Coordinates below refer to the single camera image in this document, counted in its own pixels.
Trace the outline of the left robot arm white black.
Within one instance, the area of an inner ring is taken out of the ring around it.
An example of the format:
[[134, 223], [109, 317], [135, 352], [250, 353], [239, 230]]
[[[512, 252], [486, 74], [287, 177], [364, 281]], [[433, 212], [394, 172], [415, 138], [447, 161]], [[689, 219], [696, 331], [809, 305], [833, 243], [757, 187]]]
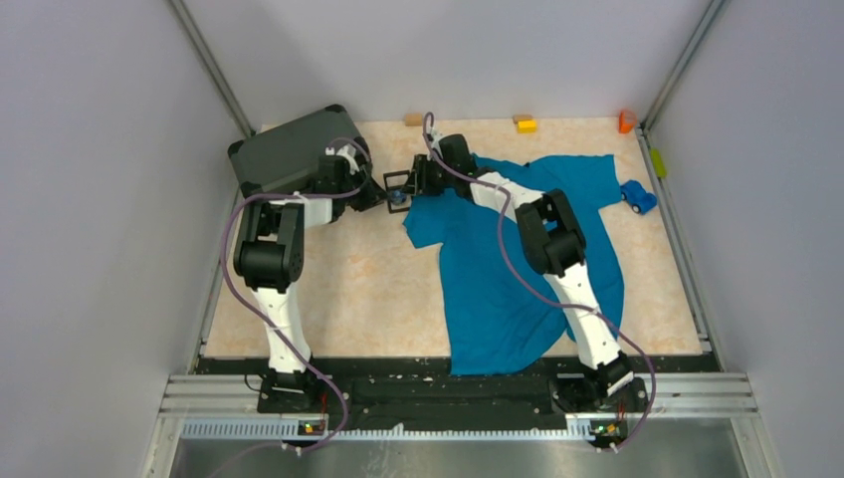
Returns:
[[371, 172], [366, 153], [353, 146], [329, 147], [304, 192], [257, 192], [243, 209], [233, 266], [256, 299], [267, 330], [271, 355], [261, 394], [295, 411], [313, 408], [320, 392], [297, 299], [305, 232], [336, 221], [346, 208], [362, 211], [380, 204], [386, 194]]

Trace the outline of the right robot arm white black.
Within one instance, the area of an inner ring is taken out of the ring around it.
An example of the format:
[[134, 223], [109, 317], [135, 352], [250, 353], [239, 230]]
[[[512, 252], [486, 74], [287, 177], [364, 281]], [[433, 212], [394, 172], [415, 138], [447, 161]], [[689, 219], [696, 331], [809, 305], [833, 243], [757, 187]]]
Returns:
[[621, 350], [625, 336], [604, 314], [594, 292], [587, 238], [568, 197], [560, 189], [528, 188], [478, 166], [460, 134], [444, 136], [432, 130], [423, 139], [428, 151], [415, 156], [403, 192], [419, 200], [453, 190], [475, 207], [497, 212], [496, 240], [505, 266], [534, 294], [505, 243], [505, 222], [516, 225], [527, 264], [556, 296], [547, 304], [566, 313], [578, 359], [586, 368], [586, 402], [597, 410], [611, 409], [633, 383], [634, 371]]

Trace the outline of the blue t-shirt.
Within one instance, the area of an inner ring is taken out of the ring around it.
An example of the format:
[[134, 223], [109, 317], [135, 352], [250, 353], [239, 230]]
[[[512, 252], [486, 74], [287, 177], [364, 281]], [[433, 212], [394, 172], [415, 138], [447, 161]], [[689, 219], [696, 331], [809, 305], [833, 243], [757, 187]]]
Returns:
[[[480, 157], [478, 165], [541, 191], [568, 197], [588, 242], [589, 277], [604, 314], [622, 321], [624, 280], [600, 210], [620, 201], [614, 157], [551, 155], [526, 165]], [[519, 372], [569, 329], [564, 310], [547, 304], [555, 294], [527, 264], [518, 229], [505, 222], [507, 250], [531, 294], [505, 266], [496, 240], [498, 214], [477, 208], [453, 190], [413, 199], [403, 225], [417, 249], [439, 245], [440, 278], [453, 375]]]

